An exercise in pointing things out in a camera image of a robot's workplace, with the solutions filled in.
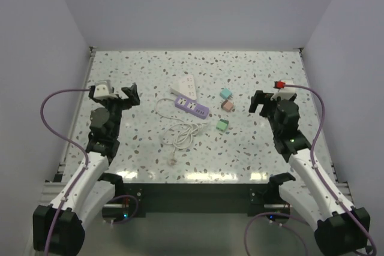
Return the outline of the green plug adapter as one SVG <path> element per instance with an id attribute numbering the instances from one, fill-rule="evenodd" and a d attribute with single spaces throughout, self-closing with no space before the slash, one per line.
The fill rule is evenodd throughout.
<path id="1" fill-rule="evenodd" d="M 229 121 L 225 119 L 220 119 L 216 124 L 216 129 L 221 132 L 225 132 L 229 126 Z"/>

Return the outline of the pink plug adapter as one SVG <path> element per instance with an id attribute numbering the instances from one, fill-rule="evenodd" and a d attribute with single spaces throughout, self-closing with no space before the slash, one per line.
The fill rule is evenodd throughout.
<path id="1" fill-rule="evenodd" d="M 221 108 L 226 111 L 226 112 L 231 112 L 233 109 L 234 105 L 232 102 L 229 100 L 224 100 L 221 104 Z"/>

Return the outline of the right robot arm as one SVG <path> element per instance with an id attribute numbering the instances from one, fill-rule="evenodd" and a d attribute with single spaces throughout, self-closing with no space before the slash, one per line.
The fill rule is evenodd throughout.
<path id="1" fill-rule="evenodd" d="M 356 208 L 326 174 L 310 143 L 298 128 L 299 107 L 295 103 L 296 85 L 278 84 L 274 94 L 256 91 L 251 97 L 249 111 L 262 106 L 260 115 L 267 118 L 277 152 L 304 181 L 309 194 L 299 197 L 289 186 L 295 179 L 287 174 L 272 177 L 267 189 L 269 200 L 275 204 L 286 201 L 293 205 L 313 229 L 316 243 L 324 255 L 343 255 L 371 246 L 377 248 L 370 234 L 370 216 L 365 208 Z"/>

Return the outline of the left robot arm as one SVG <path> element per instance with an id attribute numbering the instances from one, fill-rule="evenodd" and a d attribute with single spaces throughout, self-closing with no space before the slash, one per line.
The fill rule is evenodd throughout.
<path id="1" fill-rule="evenodd" d="M 44 255 L 77 255 L 87 226 L 108 202 L 133 203 L 133 211 L 112 224 L 130 221 L 139 210 L 139 199 L 127 194 L 122 177 L 107 172 L 119 149 L 122 113 L 140 104 L 137 85 L 122 88 L 126 98 L 121 98 L 108 80 L 92 85 L 86 92 L 89 99 L 100 104 L 90 115 L 88 144 L 82 147 L 59 136 L 78 147 L 83 159 L 58 195 L 49 204 L 38 205 L 32 216 L 33 248 Z"/>

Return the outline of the purple power strip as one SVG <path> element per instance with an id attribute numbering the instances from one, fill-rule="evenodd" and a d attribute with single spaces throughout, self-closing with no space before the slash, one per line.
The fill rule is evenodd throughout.
<path id="1" fill-rule="evenodd" d="M 175 100 L 175 107 L 181 109 L 200 119 L 206 119 L 209 115 L 209 109 L 183 95 L 179 95 Z"/>

